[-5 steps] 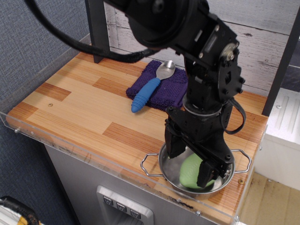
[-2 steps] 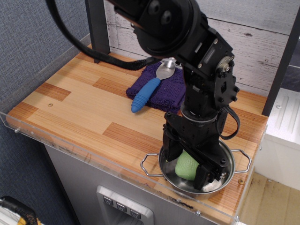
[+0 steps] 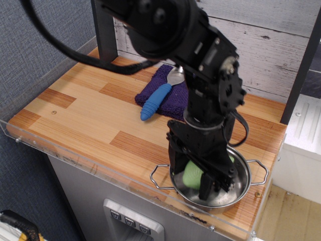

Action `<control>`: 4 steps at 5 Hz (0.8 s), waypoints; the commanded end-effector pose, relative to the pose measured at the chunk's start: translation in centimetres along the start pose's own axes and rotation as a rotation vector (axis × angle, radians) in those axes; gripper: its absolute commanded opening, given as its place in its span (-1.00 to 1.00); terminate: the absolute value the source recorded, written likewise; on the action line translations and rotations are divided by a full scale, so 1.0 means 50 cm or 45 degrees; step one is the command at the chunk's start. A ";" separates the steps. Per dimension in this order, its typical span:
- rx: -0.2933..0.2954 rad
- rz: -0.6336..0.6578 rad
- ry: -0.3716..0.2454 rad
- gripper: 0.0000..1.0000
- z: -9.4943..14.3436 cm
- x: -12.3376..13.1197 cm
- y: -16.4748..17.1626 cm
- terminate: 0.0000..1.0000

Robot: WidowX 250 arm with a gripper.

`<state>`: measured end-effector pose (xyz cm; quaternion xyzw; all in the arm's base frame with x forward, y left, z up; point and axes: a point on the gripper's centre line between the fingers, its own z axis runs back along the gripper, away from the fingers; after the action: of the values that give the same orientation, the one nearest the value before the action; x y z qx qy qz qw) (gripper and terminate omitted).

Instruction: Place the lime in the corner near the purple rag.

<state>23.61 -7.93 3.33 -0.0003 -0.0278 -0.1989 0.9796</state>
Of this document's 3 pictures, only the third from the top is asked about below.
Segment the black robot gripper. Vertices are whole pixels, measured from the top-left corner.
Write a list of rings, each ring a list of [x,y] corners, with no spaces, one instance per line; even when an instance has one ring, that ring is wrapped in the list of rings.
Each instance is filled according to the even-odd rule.
[[[220,184],[227,192],[237,170],[227,153],[224,129],[201,130],[176,120],[168,121],[168,127],[171,173],[175,175],[184,171],[191,160],[204,171],[199,189],[201,200],[208,199],[212,187],[218,192]],[[217,170],[219,175],[211,174],[212,170]]]

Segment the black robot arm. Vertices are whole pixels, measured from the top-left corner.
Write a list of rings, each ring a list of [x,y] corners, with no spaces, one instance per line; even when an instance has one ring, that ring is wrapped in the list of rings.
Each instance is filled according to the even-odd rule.
[[[189,161],[201,170],[199,198],[229,191],[237,171],[227,147],[234,122],[245,124],[237,107],[246,91],[238,76],[236,47],[195,1],[99,1],[102,10],[128,29],[135,51],[151,61],[170,59],[184,71],[188,104],[184,121],[168,122],[171,171]]]

